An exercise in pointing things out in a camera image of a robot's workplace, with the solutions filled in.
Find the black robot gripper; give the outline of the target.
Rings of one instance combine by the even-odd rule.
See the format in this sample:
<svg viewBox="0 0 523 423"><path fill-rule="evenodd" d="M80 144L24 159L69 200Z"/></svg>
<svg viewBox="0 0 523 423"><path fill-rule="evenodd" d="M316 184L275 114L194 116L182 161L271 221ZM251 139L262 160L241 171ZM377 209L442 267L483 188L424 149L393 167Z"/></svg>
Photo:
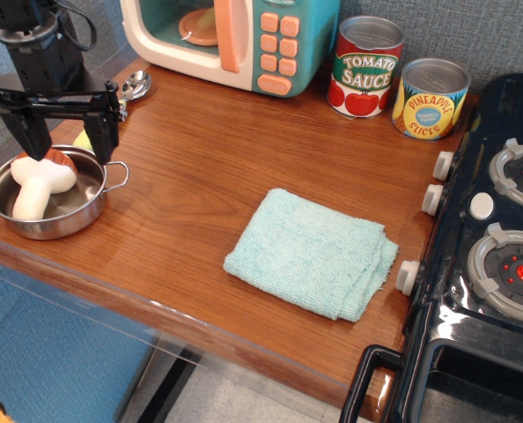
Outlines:
<svg viewBox="0 0 523 423"><path fill-rule="evenodd" d="M91 43L82 44L71 24L0 25L0 42L14 65L13 73L0 75L0 107L29 108L45 105L45 116L83 119L85 132L101 165L111 160L119 144L117 122L126 118L126 106L116 97L118 85L89 72L82 53L95 46L97 34L90 27ZM62 97L91 96L93 106ZM89 114L95 108L100 114ZM1 114L9 132L23 151L42 160L52 145L43 118Z"/></svg>

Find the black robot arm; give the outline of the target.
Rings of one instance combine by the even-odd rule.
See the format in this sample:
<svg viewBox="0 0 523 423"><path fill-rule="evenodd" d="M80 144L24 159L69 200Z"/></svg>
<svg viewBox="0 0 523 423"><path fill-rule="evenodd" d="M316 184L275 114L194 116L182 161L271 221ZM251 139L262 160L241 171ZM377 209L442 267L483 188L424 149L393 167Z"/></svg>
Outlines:
<svg viewBox="0 0 523 423"><path fill-rule="evenodd" d="M23 151L35 160L52 145L48 119L81 120L96 160L104 165L119 144L118 124L126 116L118 85L85 68L82 44L68 1L0 1L0 42L15 71L0 75L0 118Z"/></svg>

